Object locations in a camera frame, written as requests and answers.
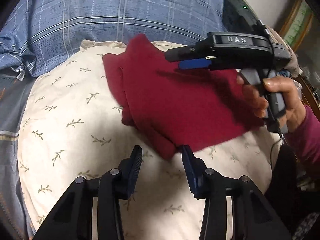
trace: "silver bolt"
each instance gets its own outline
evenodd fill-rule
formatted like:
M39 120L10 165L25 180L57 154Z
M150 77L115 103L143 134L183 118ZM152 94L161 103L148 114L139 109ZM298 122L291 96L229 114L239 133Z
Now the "silver bolt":
M119 173L119 170L118 169L112 169L111 171L110 171L110 174L111 175L117 175Z
M77 177L77 178L75 179L75 182L76 182L77 184L80 184L80 183L84 182L84 177Z
M242 176L241 179L242 179L242 181L244 181L246 183L248 183L250 181L250 178L246 175Z
M205 169L205 173L209 174L209 175L212 175L212 174L214 174L214 169L207 168L207 169Z

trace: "black pants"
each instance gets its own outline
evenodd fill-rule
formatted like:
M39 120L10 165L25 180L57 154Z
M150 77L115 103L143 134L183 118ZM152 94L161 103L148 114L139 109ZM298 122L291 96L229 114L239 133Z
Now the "black pants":
M282 145L265 197L291 234L294 234L300 221L308 214L320 211L320 194L302 192L296 186L296 178L294 153L289 146ZM320 239L319 218L304 239Z

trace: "folded red cloth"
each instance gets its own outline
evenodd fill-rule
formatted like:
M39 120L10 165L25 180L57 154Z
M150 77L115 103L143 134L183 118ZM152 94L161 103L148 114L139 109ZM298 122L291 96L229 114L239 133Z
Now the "folded red cloth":
M164 159L180 145L198 151L263 125L243 99L236 70L179 70L143 34L124 53L104 55L103 64L122 123L145 134Z

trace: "garment sleeve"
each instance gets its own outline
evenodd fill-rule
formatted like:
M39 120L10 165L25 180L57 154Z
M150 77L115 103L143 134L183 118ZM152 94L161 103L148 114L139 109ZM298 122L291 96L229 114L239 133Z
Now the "garment sleeve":
M303 123L285 136L300 162L313 177L320 178L320 122L309 106Z

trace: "wire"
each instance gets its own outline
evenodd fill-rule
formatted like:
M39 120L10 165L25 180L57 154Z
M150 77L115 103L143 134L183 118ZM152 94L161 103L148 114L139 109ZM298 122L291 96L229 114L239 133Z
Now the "wire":
M277 140L277 141L271 146L271 150L270 150L270 167L271 167L271 172L273 171L273 169L272 169L272 150L273 150L273 147L274 147L277 143L279 143L281 140L284 139L284 136L283 136L282 132L279 131L278 134L279 134L279 136L280 136L280 139Z

